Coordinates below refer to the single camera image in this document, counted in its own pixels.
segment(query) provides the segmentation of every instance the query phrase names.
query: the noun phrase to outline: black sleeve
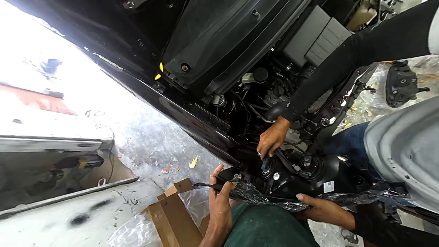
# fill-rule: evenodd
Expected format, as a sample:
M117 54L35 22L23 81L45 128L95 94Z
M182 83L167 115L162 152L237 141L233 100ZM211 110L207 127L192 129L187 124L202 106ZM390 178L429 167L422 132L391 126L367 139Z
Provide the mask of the black sleeve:
M428 33L439 0L429 0L346 39L291 97L282 116L292 122L353 70L373 62L430 54Z
M439 236L435 234L372 219L363 214L352 215L355 218L355 230L352 232L379 247L430 247L439 243Z

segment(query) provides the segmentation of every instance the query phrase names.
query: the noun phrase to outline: paper scrap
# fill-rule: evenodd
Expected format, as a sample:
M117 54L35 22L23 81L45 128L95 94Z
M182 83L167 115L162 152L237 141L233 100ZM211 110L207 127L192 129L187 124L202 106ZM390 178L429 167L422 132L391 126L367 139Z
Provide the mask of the paper scrap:
M171 169L171 166L172 166L171 163L169 163L169 164L168 164L168 169L166 169L166 170L165 170L165 169L161 169L160 172L161 172L161 173L168 174L168 173L169 173L169 170Z
M197 157L195 157L195 159L192 161L192 163L189 165L189 168L194 168L195 167L195 165L197 164L197 161L198 161L198 155L197 155Z

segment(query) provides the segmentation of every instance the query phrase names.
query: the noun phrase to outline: bubble wrap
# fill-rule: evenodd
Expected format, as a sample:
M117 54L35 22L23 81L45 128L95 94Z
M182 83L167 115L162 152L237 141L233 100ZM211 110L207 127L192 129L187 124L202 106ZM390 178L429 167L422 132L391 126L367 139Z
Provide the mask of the bubble wrap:
M386 182L377 182L370 190L364 191L360 194L326 193L319 195L319 198L329 200L342 207L370 204L382 197L409 198L410 196L408 193L400 193L395 189L392 189L386 184ZM278 206L290 212L299 212L309 207L301 202L270 202L253 184L246 182L238 182L235 189L231 191L230 198L247 204Z

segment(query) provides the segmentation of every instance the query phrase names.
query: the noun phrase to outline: car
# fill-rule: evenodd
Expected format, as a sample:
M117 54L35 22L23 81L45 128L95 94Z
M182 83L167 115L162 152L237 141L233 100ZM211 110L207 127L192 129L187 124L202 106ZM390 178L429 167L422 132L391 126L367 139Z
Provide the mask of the car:
M355 3L336 18L314 0L8 1L231 164L222 183L241 175L272 200L373 186L366 168L321 150L371 67L346 75L299 116L273 157L256 151L297 88L351 35L344 26Z

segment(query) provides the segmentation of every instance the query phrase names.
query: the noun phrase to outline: cardboard box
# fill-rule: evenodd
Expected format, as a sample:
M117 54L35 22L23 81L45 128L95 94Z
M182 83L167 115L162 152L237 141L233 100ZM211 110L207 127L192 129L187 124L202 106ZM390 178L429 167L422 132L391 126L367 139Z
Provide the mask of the cardboard box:
M203 240L209 216L197 228L178 196L178 193L192 189L194 187L188 178L177 182L157 197L158 202L143 211L154 222L164 247L196 247Z

